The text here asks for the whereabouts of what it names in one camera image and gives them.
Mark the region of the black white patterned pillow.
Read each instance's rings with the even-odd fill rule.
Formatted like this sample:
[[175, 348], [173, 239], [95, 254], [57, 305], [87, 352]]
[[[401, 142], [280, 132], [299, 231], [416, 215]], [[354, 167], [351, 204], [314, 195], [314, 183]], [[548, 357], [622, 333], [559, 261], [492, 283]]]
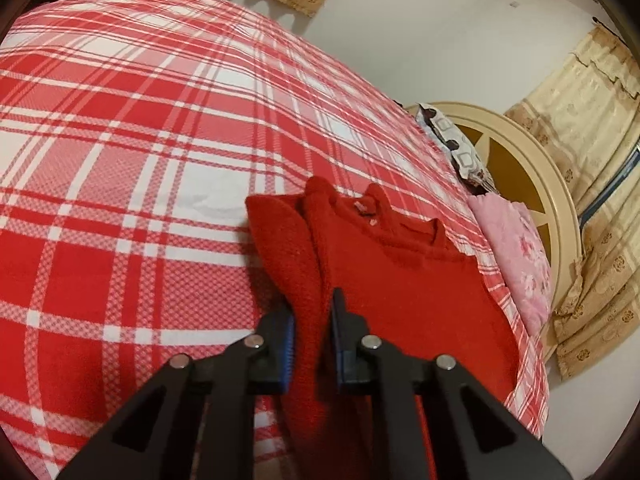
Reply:
[[474, 144], [451, 119], [431, 104], [419, 104], [414, 119], [474, 194], [498, 193], [494, 179], [480, 160]]

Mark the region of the beige side window curtain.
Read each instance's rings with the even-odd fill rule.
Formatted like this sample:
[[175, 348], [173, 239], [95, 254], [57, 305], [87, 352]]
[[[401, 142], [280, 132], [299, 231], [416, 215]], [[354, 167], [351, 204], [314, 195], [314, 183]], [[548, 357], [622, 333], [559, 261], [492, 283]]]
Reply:
[[580, 223], [584, 255], [552, 316], [569, 380], [639, 327], [639, 170], [624, 168], [639, 151], [639, 65], [598, 25], [506, 114], [554, 161]]

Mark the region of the pink floral folded blanket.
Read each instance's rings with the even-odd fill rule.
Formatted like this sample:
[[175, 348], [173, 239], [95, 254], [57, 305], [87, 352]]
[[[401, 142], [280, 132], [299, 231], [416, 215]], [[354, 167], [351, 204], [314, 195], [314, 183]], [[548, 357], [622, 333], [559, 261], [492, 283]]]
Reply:
[[551, 313], [551, 266], [534, 219], [520, 202], [495, 193], [471, 196], [468, 205], [494, 253], [503, 281], [530, 336]]

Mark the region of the red white plaid bed sheet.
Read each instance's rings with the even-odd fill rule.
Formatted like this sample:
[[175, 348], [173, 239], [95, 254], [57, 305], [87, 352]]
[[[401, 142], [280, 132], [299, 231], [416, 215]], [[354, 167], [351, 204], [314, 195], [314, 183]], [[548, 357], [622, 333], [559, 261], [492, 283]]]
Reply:
[[[176, 354], [216, 356], [292, 307], [245, 202], [313, 177], [442, 222], [518, 345], [504, 407], [538, 440], [549, 387], [454, 168], [332, 56], [226, 0], [60, 0], [1, 46], [1, 435], [59, 474]], [[294, 347], [295, 352], [295, 318]], [[254, 474], [299, 478], [280, 396], [255, 405]]]

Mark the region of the cream round wooden headboard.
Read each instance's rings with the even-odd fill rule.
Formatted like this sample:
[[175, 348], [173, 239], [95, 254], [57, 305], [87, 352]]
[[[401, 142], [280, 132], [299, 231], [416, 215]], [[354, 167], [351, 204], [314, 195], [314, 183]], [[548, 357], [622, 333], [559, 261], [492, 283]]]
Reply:
[[474, 144], [494, 179], [498, 194], [523, 203], [532, 215], [551, 266], [551, 313], [537, 336], [545, 360], [558, 348], [553, 328], [582, 258], [577, 214], [570, 192], [551, 157], [527, 131], [506, 116], [460, 102], [431, 104]]

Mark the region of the red knitted embroidered sweater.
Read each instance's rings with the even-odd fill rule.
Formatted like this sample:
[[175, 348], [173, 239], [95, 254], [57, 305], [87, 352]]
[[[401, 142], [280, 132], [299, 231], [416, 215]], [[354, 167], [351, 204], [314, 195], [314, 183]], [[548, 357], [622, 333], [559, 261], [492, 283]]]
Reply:
[[262, 266], [295, 318], [294, 370], [282, 402], [302, 479], [369, 474], [363, 400], [341, 396], [330, 369], [330, 302], [409, 356], [457, 358], [497, 399], [516, 385], [518, 345], [475, 258], [442, 222], [398, 214], [377, 184], [358, 197], [313, 177], [299, 195], [253, 195], [248, 224]]

